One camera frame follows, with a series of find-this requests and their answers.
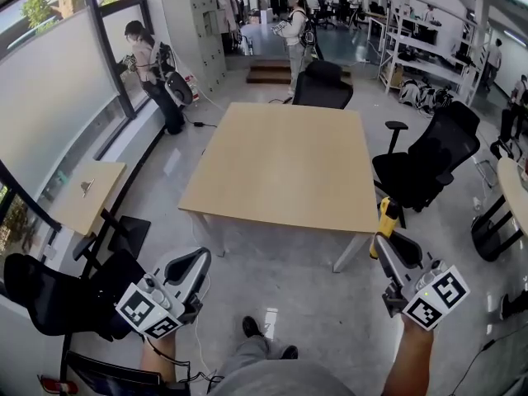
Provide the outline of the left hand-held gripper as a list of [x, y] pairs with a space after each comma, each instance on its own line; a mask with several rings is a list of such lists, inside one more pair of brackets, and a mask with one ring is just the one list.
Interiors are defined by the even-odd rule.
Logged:
[[136, 332], [159, 340], [195, 322], [203, 307], [199, 292], [210, 264], [206, 247], [168, 252], [153, 274], [129, 285], [115, 310]]

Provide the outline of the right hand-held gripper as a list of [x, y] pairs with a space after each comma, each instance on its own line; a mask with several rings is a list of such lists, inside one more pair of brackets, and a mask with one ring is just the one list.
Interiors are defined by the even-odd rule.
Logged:
[[456, 266], [441, 259], [422, 265], [421, 247], [405, 232], [374, 237], [374, 249], [391, 283], [382, 295], [390, 316], [402, 314], [426, 331], [436, 327], [470, 294]]

